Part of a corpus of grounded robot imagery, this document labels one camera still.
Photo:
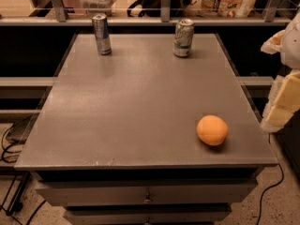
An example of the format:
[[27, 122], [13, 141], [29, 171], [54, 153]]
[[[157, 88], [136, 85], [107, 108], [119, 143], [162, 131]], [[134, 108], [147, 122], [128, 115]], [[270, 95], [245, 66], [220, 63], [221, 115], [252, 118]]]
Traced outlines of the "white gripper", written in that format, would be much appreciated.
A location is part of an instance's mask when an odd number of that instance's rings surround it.
[[[261, 46], [263, 53], [280, 52], [281, 63], [291, 69], [300, 69], [300, 13]], [[287, 76], [277, 75], [270, 89], [268, 102], [262, 113], [261, 128], [274, 133], [291, 120], [300, 110], [300, 71]]]

